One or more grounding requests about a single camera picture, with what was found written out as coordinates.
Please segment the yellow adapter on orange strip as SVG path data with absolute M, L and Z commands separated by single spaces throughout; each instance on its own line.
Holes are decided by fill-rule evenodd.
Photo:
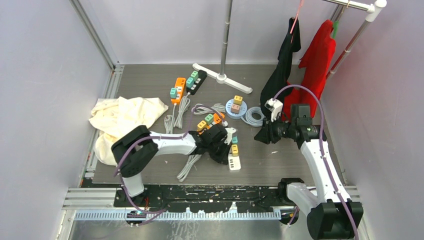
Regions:
M 207 122 L 205 120 L 201 120 L 198 124 L 197 124 L 197 131 L 201 132 L 204 129 L 206 129 L 208 126 Z

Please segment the white clothes rack stand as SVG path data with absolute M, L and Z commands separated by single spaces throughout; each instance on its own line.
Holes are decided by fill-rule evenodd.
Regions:
M 228 52 L 228 42 L 229 42 L 229 31 L 230 31 L 231 15 L 232 15 L 232 6 L 233 6 L 233 0 L 228 0 L 226 5 L 219 72 L 215 72 L 211 69 L 201 66 L 198 63 L 193 63 L 192 67 L 196 71 L 205 71 L 209 77 L 215 79 L 216 82 L 219 84 L 225 84 L 245 94 L 251 94 L 253 92 L 253 89 L 251 87 L 243 85 L 235 80 L 232 80 L 225 73 L 227 52 Z

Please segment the yellow adapter on round socket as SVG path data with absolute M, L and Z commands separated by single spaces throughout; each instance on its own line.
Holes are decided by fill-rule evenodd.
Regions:
M 243 104 L 243 97 L 239 95 L 235 95 L 233 98 L 233 104 L 241 106 Z

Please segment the green adapter on orange strip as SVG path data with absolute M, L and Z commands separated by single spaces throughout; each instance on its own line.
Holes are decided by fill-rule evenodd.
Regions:
M 207 125 L 210 125 L 214 121 L 214 115 L 209 113 L 208 115 L 204 117 L 204 121 L 206 122 Z

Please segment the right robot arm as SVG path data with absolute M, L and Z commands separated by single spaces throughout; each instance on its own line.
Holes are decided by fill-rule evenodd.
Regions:
M 313 193 L 300 178 L 283 178 L 277 198 L 283 205 L 294 203 L 306 216 L 308 232 L 314 240 L 355 239 L 364 210 L 341 183 L 329 155 L 328 143 L 320 125 L 314 125 L 308 104 L 293 104 L 291 120 L 281 118 L 283 104 L 270 99 L 271 112 L 263 120 L 256 141 L 270 144 L 292 139 L 305 157 L 315 183 Z

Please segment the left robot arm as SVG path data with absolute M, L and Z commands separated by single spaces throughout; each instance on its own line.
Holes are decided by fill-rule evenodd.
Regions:
M 149 131 L 140 125 L 115 142 L 111 151 L 127 190 L 126 200 L 133 206 L 141 206 L 146 200 L 142 171 L 156 156 L 180 154 L 186 156 L 207 153 L 215 162 L 229 164 L 232 139 L 237 130 L 215 124 L 199 133 L 195 130 L 180 134 Z

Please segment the orange power strip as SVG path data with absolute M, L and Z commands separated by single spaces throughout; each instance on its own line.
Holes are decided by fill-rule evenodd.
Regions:
M 223 122 L 225 115 L 220 113 L 220 114 L 216 114 L 216 113 L 211 113 L 214 116 L 214 121 L 210 124 L 207 125 L 207 128 L 205 128 L 203 131 L 210 129 L 212 126 L 214 125 L 219 125 Z
M 174 105 L 178 105 L 181 102 L 181 99 L 184 95 L 184 90 L 186 88 L 186 78 L 178 77 L 175 81 L 173 88 L 177 88 L 178 94 L 176 99 L 170 99 L 170 100 Z

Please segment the cream cloth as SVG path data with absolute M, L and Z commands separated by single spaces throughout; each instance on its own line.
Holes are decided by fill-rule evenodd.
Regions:
M 169 107 L 158 97 L 100 98 L 91 110 L 89 123 L 99 130 L 94 153 L 108 166 L 116 166 L 112 145 L 135 127 L 150 128 Z

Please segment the white power strip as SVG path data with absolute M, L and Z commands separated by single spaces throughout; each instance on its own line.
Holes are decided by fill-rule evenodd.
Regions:
M 239 171 L 241 169 L 240 157 L 233 157 L 231 153 L 228 154 L 228 167 L 231 172 Z

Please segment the teal adapter on black strip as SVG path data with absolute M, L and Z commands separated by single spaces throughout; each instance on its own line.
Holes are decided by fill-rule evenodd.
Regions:
M 186 88 L 190 89 L 194 85 L 194 83 L 195 83 L 195 79 L 192 77 L 189 77 L 186 79 L 185 86 Z

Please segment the green adapter on black strip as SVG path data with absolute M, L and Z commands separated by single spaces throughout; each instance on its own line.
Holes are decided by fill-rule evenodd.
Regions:
M 191 77 L 194 81 L 196 81 L 196 80 L 199 78 L 199 72 L 198 72 L 198 71 L 196 71 L 196 70 L 194 70 L 194 71 L 190 74 L 190 77 Z

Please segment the red hanging garment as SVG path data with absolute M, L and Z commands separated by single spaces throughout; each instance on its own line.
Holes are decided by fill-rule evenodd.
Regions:
M 318 99 L 326 85 L 326 75 L 336 51 L 336 41 L 331 37 L 333 29 L 333 22 L 329 19 L 321 24 L 298 66 L 305 69 L 301 85 L 312 91 Z M 312 95 L 300 88 L 293 87 L 290 90 L 291 93 L 284 98 L 282 120 L 292 119 L 292 104 L 308 104 L 313 118 L 318 104 Z

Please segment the round blue power socket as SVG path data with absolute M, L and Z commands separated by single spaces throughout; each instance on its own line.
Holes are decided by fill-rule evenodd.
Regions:
M 234 120 L 240 120 L 247 113 L 248 106 L 244 100 L 241 101 L 241 105 L 234 103 L 234 99 L 230 99 L 225 104 L 225 111 L 229 118 Z

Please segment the yellow plug adapter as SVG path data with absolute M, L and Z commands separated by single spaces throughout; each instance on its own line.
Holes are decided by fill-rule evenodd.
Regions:
M 238 157 L 239 156 L 239 148 L 237 144 L 232 144 L 231 145 L 231 156 L 232 157 Z

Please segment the black power strip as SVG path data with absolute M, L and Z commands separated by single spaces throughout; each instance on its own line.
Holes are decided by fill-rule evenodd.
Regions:
M 200 86 L 203 84 L 203 82 L 207 78 L 207 72 L 204 70 L 197 70 L 198 71 L 198 79 L 194 81 L 194 85 L 191 88 L 186 88 L 186 92 L 190 95 L 195 95 L 196 92 L 199 90 Z

